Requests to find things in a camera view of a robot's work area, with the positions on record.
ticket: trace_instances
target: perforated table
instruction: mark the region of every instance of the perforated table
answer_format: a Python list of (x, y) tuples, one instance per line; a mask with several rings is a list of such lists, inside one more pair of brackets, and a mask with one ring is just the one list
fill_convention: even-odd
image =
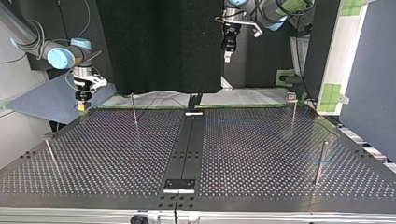
[[(0, 171), (0, 207), (396, 213), (396, 175), (310, 110), (203, 112), (139, 110), (136, 125), (130, 110), (94, 111), (50, 141), (55, 159), (42, 143)], [(169, 179), (194, 193), (164, 193)]]

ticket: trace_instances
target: gray sheet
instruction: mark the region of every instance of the gray sheet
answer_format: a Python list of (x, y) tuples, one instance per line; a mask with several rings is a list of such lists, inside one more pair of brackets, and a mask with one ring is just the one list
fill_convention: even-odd
[[(75, 108), (77, 101), (75, 91), (64, 80), (64, 76), (57, 77), (23, 96), (11, 101), (7, 108), (23, 114), (42, 119), (54, 120), (68, 124), (79, 117)], [(68, 80), (73, 83), (73, 76)], [(108, 84), (97, 92), (91, 99), (92, 107), (100, 105), (116, 92), (114, 84)]]
[(396, 161), (396, 1), (369, 5), (340, 120), (373, 147)]

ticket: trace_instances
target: black curtain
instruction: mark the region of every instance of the black curtain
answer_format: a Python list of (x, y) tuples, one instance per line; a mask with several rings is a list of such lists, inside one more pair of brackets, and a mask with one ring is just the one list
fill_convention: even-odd
[(216, 92), (222, 0), (97, 0), (120, 94)]

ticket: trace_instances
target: white wall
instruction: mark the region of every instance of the white wall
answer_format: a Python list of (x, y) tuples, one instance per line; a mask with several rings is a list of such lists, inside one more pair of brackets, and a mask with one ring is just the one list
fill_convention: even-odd
[[(0, 26), (0, 63), (20, 58), (23, 52), (10, 43), (10, 35)], [(0, 105), (42, 85), (46, 73), (31, 71), (27, 58), (0, 64)], [(0, 106), (0, 169), (24, 151), (40, 143), (50, 131), (47, 120), (23, 115)]]

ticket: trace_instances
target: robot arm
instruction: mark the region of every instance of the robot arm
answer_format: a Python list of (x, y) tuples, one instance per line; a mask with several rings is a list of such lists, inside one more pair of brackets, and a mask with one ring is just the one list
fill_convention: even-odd
[(223, 23), (225, 62), (229, 63), (236, 51), (242, 25), (254, 26), (253, 34), (258, 38), (263, 34), (259, 25), (275, 31), (288, 18), (303, 16), (314, 4), (315, 0), (224, 0), (222, 16), (216, 21)]
[(0, 0), (0, 25), (9, 31), (11, 42), (17, 48), (48, 60), (56, 69), (70, 69), (77, 87), (78, 110), (86, 110), (92, 94), (107, 85), (106, 80), (92, 70), (92, 59), (98, 54), (92, 54), (89, 40), (73, 38), (70, 46), (45, 40), (41, 24), (26, 20), (12, 9), (8, 0)]

